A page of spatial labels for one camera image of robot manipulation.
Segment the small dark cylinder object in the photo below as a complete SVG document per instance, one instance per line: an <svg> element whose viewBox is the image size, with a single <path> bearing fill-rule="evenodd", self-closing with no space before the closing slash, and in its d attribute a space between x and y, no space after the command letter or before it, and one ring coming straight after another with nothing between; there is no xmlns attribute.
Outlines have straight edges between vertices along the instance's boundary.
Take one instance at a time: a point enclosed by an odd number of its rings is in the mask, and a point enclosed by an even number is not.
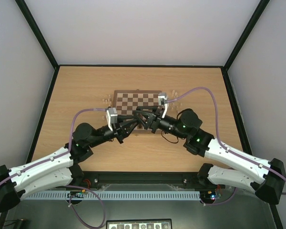
<svg viewBox="0 0 286 229"><path fill-rule="evenodd" d="M17 219L13 228L14 229L24 229L26 222L27 221L25 219Z"/></svg>

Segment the right circuit board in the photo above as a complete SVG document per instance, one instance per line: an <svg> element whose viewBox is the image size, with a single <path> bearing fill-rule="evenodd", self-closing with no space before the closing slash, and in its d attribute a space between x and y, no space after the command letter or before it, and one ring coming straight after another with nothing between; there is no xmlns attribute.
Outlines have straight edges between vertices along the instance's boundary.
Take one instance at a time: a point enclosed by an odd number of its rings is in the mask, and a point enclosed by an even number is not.
<svg viewBox="0 0 286 229"><path fill-rule="evenodd" d="M219 189L206 191L203 194L203 198L211 200L219 199L221 197L222 197L222 191L220 191Z"/></svg>

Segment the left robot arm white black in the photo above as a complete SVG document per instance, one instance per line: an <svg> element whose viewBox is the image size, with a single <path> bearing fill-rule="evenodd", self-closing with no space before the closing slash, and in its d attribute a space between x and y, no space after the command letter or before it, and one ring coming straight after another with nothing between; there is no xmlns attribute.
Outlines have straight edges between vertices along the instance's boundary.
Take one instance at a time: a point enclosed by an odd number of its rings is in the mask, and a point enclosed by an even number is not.
<svg viewBox="0 0 286 229"><path fill-rule="evenodd" d="M72 133L71 142L54 153L10 169L0 166L0 213L36 192L80 185L84 174L79 163L93 155L91 148L113 139L122 143L138 123L134 115L120 115L115 124L98 129L81 123Z"/></svg>

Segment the left circuit board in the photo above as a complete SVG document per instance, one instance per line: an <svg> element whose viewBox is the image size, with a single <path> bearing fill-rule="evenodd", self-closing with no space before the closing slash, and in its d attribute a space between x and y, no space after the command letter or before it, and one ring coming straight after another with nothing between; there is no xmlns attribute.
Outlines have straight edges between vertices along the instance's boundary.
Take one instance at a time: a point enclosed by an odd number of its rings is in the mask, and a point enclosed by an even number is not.
<svg viewBox="0 0 286 229"><path fill-rule="evenodd" d="M74 197L74 198L84 198L89 194L88 191L85 189L80 189L80 190L71 190L69 192L69 197Z"/></svg>

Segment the wooden chess board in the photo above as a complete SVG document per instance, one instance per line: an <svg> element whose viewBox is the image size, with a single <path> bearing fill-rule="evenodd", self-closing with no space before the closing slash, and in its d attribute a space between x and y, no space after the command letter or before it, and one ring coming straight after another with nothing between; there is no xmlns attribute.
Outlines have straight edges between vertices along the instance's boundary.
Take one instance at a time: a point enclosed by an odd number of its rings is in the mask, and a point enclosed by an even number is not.
<svg viewBox="0 0 286 229"><path fill-rule="evenodd" d="M115 90L110 103L118 115L132 115L138 106L158 106L161 90Z"/></svg>

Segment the black aluminium frame rail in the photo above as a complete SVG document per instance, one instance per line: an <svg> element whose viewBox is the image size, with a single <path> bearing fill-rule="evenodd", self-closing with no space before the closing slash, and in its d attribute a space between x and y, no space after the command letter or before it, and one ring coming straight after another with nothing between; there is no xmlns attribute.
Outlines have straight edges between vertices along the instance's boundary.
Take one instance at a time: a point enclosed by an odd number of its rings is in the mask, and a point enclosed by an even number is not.
<svg viewBox="0 0 286 229"><path fill-rule="evenodd" d="M255 192L264 183L264 177L254 178L240 171L204 164L199 172L84 172L79 165L65 168L14 167L8 173L8 184L15 192L38 192L60 186L79 186L84 179L96 188L102 184L173 184L188 187L214 188L217 185L234 186Z"/></svg>

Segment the circuit board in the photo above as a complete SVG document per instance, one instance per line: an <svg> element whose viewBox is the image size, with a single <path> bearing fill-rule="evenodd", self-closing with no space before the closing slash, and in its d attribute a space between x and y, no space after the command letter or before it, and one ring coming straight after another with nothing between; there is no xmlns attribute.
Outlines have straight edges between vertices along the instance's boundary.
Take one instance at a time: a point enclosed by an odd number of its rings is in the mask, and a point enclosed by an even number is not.
<svg viewBox="0 0 286 229"><path fill-rule="evenodd" d="M222 197L222 191L220 191L219 189L206 191L203 194L203 198L211 200L219 199L221 197Z"/></svg>
<svg viewBox="0 0 286 229"><path fill-rule="evenodd" d="M69 197L74 197L74 198L84 198L89 194L88 191L85 189L80 189L80 190L71 190L69 192Z"/></svg>

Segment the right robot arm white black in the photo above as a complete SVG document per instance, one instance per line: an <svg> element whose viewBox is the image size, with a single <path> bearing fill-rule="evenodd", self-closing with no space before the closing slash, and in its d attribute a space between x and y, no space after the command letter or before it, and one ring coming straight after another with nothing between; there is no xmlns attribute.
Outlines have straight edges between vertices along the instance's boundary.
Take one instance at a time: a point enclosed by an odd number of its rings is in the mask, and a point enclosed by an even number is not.
<svg viewBox="0 0 286 229"><path fill-rule="evenodd" d="M160 129L182 138L185 140L184 147L191 154L216 160L229 167L224 169L204 163L197 174L202 186L233 186L252 192L269 204L279 203L286 176L282 161L276 158L272 161L255 158L222 143L201 129L202 121L192 109L181 111L177 118L164 116L163 113L164 110L160 108L133 111L133 115L145 129L153 132Z"/></svg>

